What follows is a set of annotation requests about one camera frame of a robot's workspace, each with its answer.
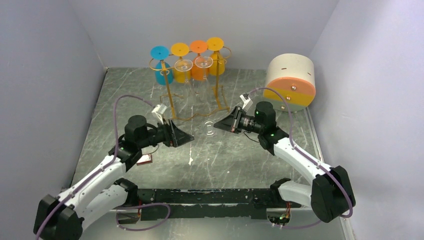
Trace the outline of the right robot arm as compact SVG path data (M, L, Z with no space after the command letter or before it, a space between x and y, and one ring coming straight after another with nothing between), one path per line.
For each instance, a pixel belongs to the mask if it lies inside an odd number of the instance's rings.
M257 103L253 115L247 115L242 107L236 106L213 126L234 134L256 133L264 150L289 163L307 180L308 184L293 180L278 183L269 197L275 207L282 207L287 202L301 204L310 207L324 223L352 215L356 200L347 171L340 165L332 167L319 161L298 147L290 135L278 127L276 111L270 102Z

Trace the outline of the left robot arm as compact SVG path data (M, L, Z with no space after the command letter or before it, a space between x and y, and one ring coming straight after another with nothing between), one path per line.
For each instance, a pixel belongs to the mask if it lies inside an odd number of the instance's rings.
M48 194L39 202L33 228L36 239L78 240L110 210L134 207L138 187L123 176L142 157L142 149L159 144L177 148L193 140L172 120L154 126L142 115L131 116L117 145L95 169L57 196Z

